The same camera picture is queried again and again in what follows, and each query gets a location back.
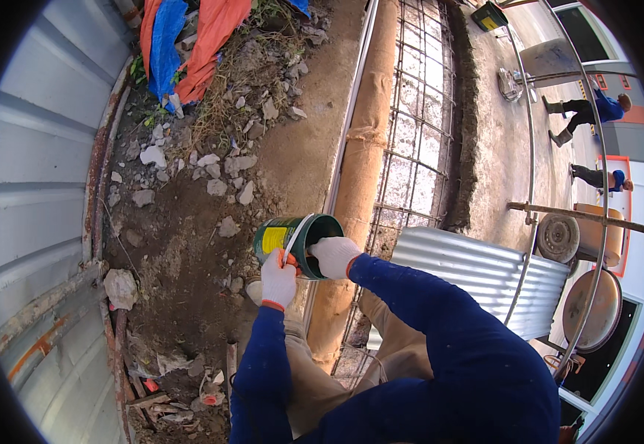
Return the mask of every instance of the galvanized corrugated panel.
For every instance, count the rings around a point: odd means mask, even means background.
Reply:
[[[53,0],[1,79],[0,327],[80,270],[90,153],[130,40],[111,2]],[[54,443],[124,441],[99,291],[69,295],[0,355],[25,410]]]
[[[504,322],[522,271],[524,254],[440,229],[404,228],[391,262],[426,271],[467,291]],[[532,256],[508,327],[522,339],[549,333],[568,274],[563,263]]]

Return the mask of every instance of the khaki pants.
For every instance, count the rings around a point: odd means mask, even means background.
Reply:
[[[369,290],[363,290],[359,308],[383,338],[376,357],[383,364],[389,381],[403,377],[433,378],[423,333],[403,323]],[[351,396],[379,385],[381,378],[379,361],[374,360],[359,384],[353,390],[347,390],[314,364],[305,337],[299,318],[285,319],[285,346],[292,373],[287,415],[294,438],[313,431],[325,413]]]

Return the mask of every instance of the yellow label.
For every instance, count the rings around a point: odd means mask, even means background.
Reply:
[[[268,254],[275,248],[285,248],[284,242],[287,230],[288,229],[284,226],[271,226],[265,228],[262,242],[263,253]]]
[[[492,17],[485,17],[480,22],[485,25],[488,31],[492,31],[493,29],[497,28],[497,24],[495,21],[492,19]]]

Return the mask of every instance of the rubber boot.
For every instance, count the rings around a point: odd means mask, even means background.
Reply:
[[[560,132],[557,136],[554,135],[554,133],[551,132],[551,129],[549,130],[549,137],[554,141],[554,143],[557,145],[557,147],[560,147],[561,145],[566,144],[566,142],[570,141],[574,135],[570,132],[568,132],[568,129],[564,129],[562,132]]]
[[[547,109],[547,112],[549,114],[563,114],[564,113],[564,105],[561,102],[550,103],[547,100],[546,96],[541,96],[541,101],[544,102],[544,108]]]

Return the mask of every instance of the hand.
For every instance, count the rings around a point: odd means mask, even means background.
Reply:
[[[275,248],[260,269],[260,280],[263,282],[263,303],[266,301],[282,308],[295,297],[295,276],[300,271],[295,267],[297,261],[292,254],[288,254],[287,263],[282,265],[284,250]]]
[[[320,271],[329,279],[348,278],[347,267],[362,252],[348,237],[323,237],[307,251],[317,258]]]

